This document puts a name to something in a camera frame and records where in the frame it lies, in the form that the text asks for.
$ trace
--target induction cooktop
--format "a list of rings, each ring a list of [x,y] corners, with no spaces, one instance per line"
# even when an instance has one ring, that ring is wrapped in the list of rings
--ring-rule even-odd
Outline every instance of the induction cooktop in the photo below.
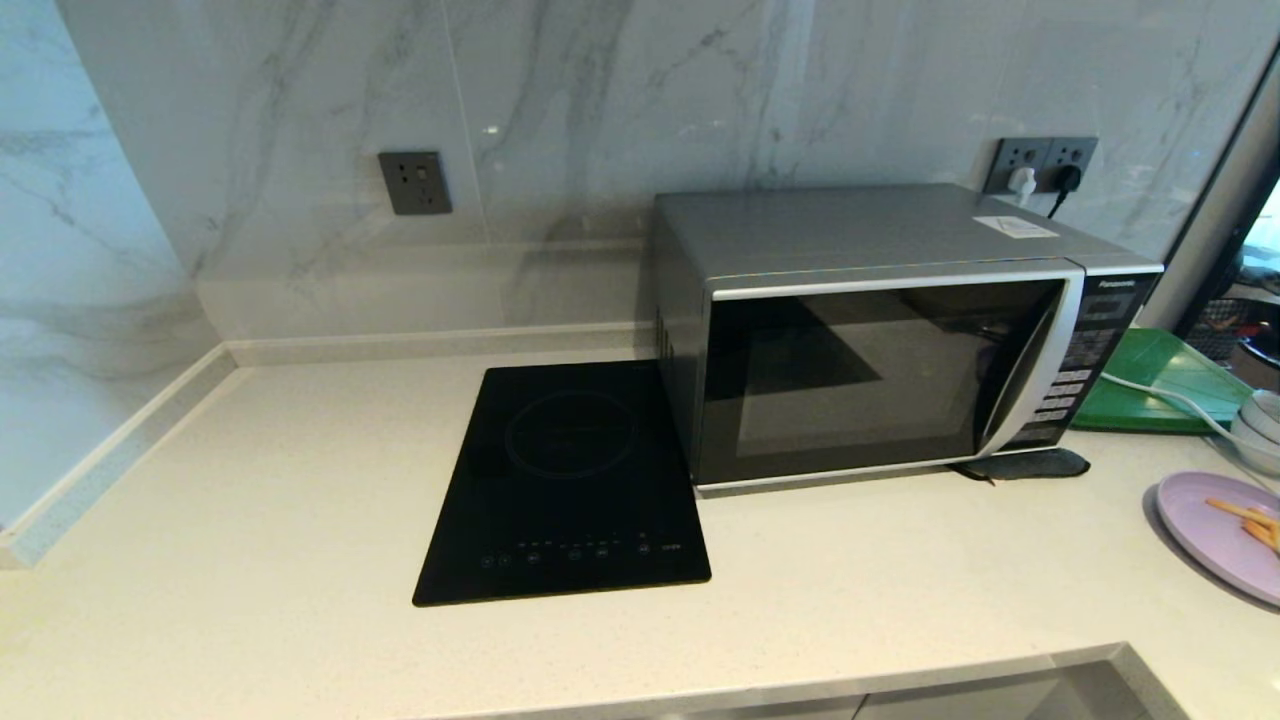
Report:
[[[655,361],[485,373],[413,605],[710,575]]]

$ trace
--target black cable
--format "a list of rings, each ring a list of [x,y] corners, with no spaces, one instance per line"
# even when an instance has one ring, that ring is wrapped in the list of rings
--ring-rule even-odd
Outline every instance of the black cable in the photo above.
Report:
[[[1053,209],[1048,211],[1050,218],[1052,218],[1053,213],[1057,213],[1057,209],[1062,206],[1062,201],[1066,200],[1066,196],[1074,192],[1075,188],[1080,187],[1080,177],[1084,173],[1080,172],[1080,168],[1076,168],[1075,165],[1068,165],[1057,172],[1053,177],[1053,187],[1057,188],[1057,202],[1053,202]]]

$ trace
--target wall outlet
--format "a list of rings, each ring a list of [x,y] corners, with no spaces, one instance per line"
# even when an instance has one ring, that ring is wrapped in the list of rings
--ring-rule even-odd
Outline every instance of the wall outlet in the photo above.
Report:
[[[387,195],[397,215],[452,213],[439,152],[379,152]]]
[[[1083,174],[1098,146],[1096,137],[1006,137],[996,147],[987,172],[984,195],[1014,195],[1009,177],[1021,167],[1036,170],[1036,192],[1057,192],[1053,179],[1061,168],[1075,165]]]
[[[1080,176],[1084,176],[1097,146],[1096,137],[1055,137],[1044,158],[1044,167],[1036,174],[1036,192],[1057,192],[1053,190],[1053,182],[1066,165],[1080,168]]]
[[[1041,168],[1044,167],[1044,158],[1048,156],[1051,142],[1052,138],[1048,137],[1006,137],[1001,140],[996,149],[996,156],[991,161],[991,169],[987,170],[987,184],[983,186],[982,192],[986,195],[1014,195],[1014,191],[1009,190],[1009,178],[1014,170],[1023,167],[1033,168],[1036,178],[1039,179]],[[1037,192],[1039,192],[1039,187],[1041,183],[1037,183]]]

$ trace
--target microwave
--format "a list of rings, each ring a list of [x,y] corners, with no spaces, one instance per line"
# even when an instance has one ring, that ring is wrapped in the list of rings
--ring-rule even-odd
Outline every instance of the microwave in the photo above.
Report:
[[[954,184],[659,195],[648,251],[707,489],[1055,447],[1164,270]]]

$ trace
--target microwave door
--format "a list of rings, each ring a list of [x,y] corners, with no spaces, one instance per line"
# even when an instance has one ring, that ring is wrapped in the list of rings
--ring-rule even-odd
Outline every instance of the microwave door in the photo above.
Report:
[[[979,455],[1025,410],[1068,284],[1078,302],[1057,274],[713,304],[698,482]]]
[[[1083,270],[1065,278],[1056,302],[1048,304],[1030,337],[1019,343],[1021,348],[1012,368],[993,377],[1000,388],[989,406],[979,455],[991,455],[1009,443],[1048,392],[1071,342],[1083,288]]]

